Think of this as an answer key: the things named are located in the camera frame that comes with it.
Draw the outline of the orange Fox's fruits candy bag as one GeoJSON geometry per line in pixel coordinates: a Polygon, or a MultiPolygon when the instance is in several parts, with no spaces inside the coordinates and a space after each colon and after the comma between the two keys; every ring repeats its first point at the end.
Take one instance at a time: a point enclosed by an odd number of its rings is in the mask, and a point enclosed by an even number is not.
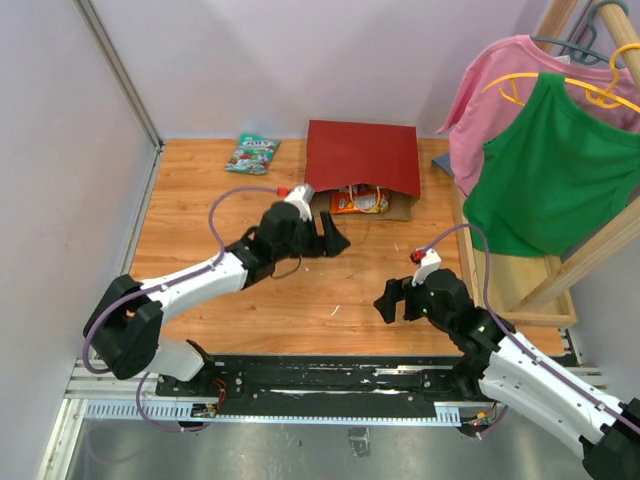
{"type": "Polygon", "coordinates": [[[389,209],[391,192],[369,184],[356,184],[330,195],[332,214],[381,214],[389,209]]]}

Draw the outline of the red paper bag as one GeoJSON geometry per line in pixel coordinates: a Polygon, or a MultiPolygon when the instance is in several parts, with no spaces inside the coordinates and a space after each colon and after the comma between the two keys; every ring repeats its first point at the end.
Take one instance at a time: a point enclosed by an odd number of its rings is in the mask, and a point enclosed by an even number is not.
{"type": "Polygon", "coordinates": [[[332,192],[369,184],[391,192],[381,214],[332,214],[365,221],[412,219],[421,197],[417,130],[414,126],[311,120],[306,140],[304,181],[315,190],[311,207],[330,212],[332,192]]]}

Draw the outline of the teal Fox's mint candy bag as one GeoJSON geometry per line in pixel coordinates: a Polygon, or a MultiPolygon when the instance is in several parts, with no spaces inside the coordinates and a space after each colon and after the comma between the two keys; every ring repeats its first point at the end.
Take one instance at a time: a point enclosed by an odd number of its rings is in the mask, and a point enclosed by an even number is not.
{"type": "Polygon", "coordinates": [[[247,175],[265,175],[281,144],[280,140],[242,134],[225,170],[247,175]]]}

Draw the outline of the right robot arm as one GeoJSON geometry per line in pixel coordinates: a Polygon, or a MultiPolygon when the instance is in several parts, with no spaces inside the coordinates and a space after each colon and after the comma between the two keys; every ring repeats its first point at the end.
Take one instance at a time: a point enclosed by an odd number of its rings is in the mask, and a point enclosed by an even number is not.
{"type": "Polygon", "coordinates": [[[374,306],[392,323],[426,318],[462,352],[453,387],[466,400],[486,397],[560,440],[593,479],[639,476],[639,401],[623,402],[549,358],[509,322],[474,303],[449,269],[420,282],[390,279],[374,306]]]}

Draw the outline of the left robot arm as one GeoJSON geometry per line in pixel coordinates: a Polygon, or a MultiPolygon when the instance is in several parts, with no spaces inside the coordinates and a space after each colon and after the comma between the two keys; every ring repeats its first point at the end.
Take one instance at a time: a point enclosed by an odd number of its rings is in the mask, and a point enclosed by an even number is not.
{"type": "Polygon", "coordinates": [[[258,225],[209,260],[155,279],[136,281],[128,274],[114,279],[84,327],[84,366],[119,380],[157,373],[203,395],[214,383],[211,357],[193,341],[162,338],[162,327],[200,304],[272,276],[282,260],[336,257],[349,246],[329,212],[314,218],[290,202],[276,202],[258,225]]]}

